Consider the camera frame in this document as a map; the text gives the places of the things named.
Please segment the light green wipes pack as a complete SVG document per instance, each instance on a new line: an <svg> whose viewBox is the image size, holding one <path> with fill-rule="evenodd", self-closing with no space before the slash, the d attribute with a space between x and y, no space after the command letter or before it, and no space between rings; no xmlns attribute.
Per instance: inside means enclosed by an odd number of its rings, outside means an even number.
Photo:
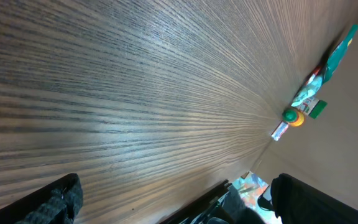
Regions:
<svg viewBox="0 0 358 224"><path fill-rule="evenodd" d="M312 82L305 85L294 97L291 104L292 107L297 107L302 104L306 99L314 96L323 84L323 77L318 75Z"/></svg>

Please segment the red sauce bottle green cap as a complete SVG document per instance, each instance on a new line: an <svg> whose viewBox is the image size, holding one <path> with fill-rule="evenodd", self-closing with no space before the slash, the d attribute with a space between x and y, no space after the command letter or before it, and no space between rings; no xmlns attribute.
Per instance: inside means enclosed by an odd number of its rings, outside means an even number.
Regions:
<svg viewBox="0 0 358 224"><path fill-rule="evenodd" d="M305 116L303 113L298 111L296 108L288 108L283 114L284 122L288 123L290 126L298 127L305 122Z"/></svg>

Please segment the red small box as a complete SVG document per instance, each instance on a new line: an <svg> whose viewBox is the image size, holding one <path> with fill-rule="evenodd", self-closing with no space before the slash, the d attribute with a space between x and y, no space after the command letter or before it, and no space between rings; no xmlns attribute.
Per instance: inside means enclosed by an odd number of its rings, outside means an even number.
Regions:
<svg viewBox="0 0 358 224"><path fill-rule="evenodd" d="M278 141L281 136L287 131L287 129L289 128L289 124L281 121L279 123L279 125L273 130L273 132L271 133L271 137L274 141Z"/></svg>

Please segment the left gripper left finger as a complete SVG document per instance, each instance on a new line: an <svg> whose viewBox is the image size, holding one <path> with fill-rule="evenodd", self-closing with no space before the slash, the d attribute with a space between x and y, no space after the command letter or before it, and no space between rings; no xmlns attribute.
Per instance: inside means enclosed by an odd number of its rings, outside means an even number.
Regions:
<svg viewBox="0 0 358 224"><path fill-rule="evenodd" d="M0 209L0 224L72 224L82 206L80 178L70 173Z"/></svg>

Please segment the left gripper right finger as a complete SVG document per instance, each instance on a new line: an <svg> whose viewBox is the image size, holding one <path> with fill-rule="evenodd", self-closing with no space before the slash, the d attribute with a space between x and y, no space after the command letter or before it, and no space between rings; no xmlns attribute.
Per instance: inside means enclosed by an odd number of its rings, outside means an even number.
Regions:
<svg viewBox="0 0 358 224"><path fill-rule="evenodd" d="M271 185L272 206L282 223L358 224L358 210L288 175Z"/></svg>

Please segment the green lid small jar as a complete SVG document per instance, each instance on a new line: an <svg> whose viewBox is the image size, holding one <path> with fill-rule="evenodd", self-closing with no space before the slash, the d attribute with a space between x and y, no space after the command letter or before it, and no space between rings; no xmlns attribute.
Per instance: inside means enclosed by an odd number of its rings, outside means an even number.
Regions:
<svg viewBox="0 0 358 224"><path fill-rule="evenodd" d="M312 96L305 99L296 108L310 118L316 119L323 112L327 105L327 102Z"/></svg>

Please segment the green 3M glove packet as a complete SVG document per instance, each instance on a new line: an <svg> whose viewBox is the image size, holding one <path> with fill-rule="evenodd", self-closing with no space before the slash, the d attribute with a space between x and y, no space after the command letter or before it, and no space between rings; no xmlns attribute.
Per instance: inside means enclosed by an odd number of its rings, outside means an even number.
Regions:
<svg viewBox="0 0 358 224"><path fill-rule="evenodd" d="M337 67L341 63L341 60L344 58L348 47L350 46L356 32L358 30L358 25L354 24L349 30L348 34L345 36L343 41L341 41L331 55L328 57L326 65L323 70L323 84L330 81Z"/></svg>

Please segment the red snack packet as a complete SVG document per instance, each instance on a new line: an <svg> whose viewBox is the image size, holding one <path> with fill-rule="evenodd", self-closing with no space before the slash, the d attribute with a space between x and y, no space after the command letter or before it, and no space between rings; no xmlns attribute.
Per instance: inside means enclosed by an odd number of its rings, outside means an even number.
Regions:
<svg viewBox="0 0 358 224"><path fill-rule="evenodd" d="M308 76L308 78L305 81L305 85L309 85L315 78L316 76L318 76L318 74L320 73L322 66L318 65L312 72L311 74Z"/></svg>

